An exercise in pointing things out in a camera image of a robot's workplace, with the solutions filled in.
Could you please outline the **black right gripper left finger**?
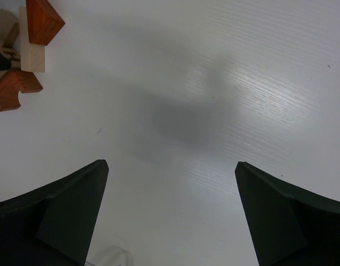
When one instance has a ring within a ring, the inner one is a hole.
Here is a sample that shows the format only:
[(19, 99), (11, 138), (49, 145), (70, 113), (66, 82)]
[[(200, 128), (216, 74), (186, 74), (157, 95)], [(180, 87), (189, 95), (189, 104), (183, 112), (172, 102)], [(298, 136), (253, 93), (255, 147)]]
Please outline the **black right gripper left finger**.
[(96, 160), (0, 202), (0, 265), (84, 265), (108, 173)]

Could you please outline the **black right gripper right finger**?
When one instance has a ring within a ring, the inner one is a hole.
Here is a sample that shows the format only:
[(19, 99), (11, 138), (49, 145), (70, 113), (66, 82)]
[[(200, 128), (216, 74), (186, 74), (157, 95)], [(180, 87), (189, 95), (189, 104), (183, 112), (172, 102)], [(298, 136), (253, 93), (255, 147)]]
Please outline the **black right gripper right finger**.
[(236, 182), (259, 265), (340, 265), (340, 202), (239, 162)]

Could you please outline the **red-brown wooden arch block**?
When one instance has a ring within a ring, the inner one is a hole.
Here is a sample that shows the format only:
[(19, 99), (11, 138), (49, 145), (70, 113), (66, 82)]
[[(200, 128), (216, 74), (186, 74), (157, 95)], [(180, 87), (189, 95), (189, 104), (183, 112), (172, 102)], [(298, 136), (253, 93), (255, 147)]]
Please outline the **red-brown wooden arch block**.
[(42, 90), (41, 83), (33, 73), (9, 71), (0, 80), (0, 112), (20, 108), (19, 93), (38, 93)]

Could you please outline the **light wooden long block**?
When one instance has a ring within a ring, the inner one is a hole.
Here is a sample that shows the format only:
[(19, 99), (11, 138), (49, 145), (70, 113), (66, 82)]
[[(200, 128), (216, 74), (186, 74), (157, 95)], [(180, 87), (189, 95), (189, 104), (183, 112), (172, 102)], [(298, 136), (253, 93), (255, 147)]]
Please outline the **light wooden long block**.
[(21, 70), (27, 72), (45, 72), (45, 46), (29, 42), (28, 18), (26, 7), (19, 7), (19, 37)]

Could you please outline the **light wooden letter cube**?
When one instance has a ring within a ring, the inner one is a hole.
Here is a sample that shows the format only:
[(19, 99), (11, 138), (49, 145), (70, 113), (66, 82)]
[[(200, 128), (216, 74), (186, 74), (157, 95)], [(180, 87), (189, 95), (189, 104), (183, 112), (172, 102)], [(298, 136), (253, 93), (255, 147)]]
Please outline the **light wooden letter cube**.
[(11, 61), (12, 69), (21, 68), (21, 57), (15, 49), (0, 47), (0, 53)]

